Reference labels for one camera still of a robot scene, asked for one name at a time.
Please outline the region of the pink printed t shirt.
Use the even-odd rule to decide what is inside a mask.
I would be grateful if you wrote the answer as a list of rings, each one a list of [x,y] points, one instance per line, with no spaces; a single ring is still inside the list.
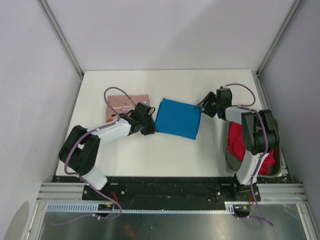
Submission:
[[[117,114],[112,110],[114,109],[119,114],[126,114],[131,110],[135,109],[135,104],[139,102],[146,101],[148,104],[150,104],[150,97],[148,94],[142,94],[142,95],[129,95],[131,100],[126,95],[108,95],[107,100],[110,104],[110,106],[107,106],[106,109],[106,122],[112,122],[117,119]]]

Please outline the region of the blue t shirt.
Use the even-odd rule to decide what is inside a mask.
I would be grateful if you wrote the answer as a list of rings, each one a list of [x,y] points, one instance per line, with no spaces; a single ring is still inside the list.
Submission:
[[[164,98],[159,104],[155,126],[160,133],[195,140],[202,110],[192,104]]]

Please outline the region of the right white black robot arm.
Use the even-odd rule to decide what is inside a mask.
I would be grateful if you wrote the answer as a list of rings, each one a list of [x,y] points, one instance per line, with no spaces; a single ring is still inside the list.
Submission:
[[[229,123],[237,123],[242,129],[245,147],[244,159],[239,170],[234,174],[230,187],[219,184],[216,199],[245,201],[256,196],[254,185],[259,170],[273,149],[280,144],[278,124],[269,109],[255,110],[249,106],[233,105],[232,92],[227,87],[220,87],[216,93],[210,91],[196,107],[202,113]]]

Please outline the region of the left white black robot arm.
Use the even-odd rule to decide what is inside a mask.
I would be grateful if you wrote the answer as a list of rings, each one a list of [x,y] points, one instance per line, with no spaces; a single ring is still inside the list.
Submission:
[[[63,143],[58,158],[64,163],[67,175],[76,175],[93,187],[93,194],[100,200],[110,196],[108,179],[96,166],[100,146],[121,137],[140,132],[147,136],[157,132],[153,113],[156,108],[138,102],[127,113],[116,113],[116,119],[95,128],[77,125]]]

